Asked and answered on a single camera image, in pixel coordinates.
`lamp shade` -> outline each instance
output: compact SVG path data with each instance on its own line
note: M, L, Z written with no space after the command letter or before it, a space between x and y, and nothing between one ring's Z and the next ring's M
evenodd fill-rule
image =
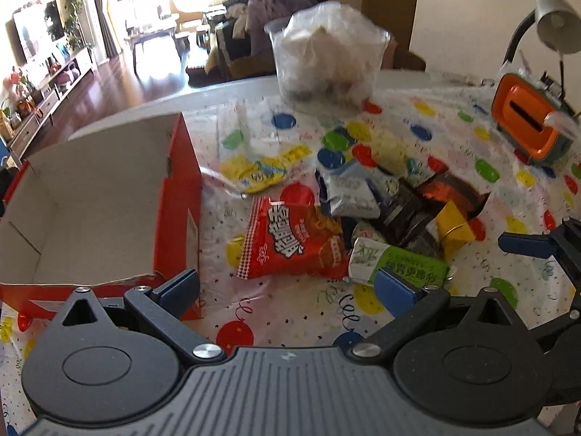
M581 51L581 18L565 0L536 0L537 34L543 44L561 54Z

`green snack package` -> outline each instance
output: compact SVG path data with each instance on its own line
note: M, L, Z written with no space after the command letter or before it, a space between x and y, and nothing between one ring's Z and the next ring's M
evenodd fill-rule
M349 278L360 284L373 285L375 273L384 267L418 288L428 284L443 287L450 269L441 260L372 239L358 238L349 259Z

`tv stand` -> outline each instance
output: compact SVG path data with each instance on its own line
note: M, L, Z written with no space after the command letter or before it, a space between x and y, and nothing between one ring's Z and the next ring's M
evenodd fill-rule
M56 78L63 70L69 66L74 65L80 76L71 84L71 86L61 93L56 84ZM40 84L38 84L37 91L42 96L42 100L37 103L36 109L22 120L18 128L15 130L15 135L11 141L7 143L8 149L13 153L12 158L20 161L38 134L46 121L50 121L54 125L52 115L65 98L74 90L82 78L95 70L95 63L91 57L88 48L80 49L71 54L65 61L62 67L54 74L47 75Z

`gray curtain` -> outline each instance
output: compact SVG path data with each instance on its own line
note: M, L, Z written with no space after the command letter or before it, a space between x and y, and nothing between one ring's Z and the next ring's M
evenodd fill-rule
M101 26L101 33L103 33L103 40L105 41L105 53L107 54L108 58L116 57L119 55L119 53L115 47L115 42L113 40L113 35L109 30L109 25L105 20L105 15L103 14L103 0L95 0L95 5L97 6L99 26Z

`wooden floor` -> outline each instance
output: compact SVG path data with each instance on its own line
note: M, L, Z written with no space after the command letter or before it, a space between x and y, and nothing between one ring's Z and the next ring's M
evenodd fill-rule
M126 52L86 74L54 112L54 126L45 123L25 156L65 141L76 130L106 116L147 101L191 91L171 38L153 39L137 50L137 75L131 54Z

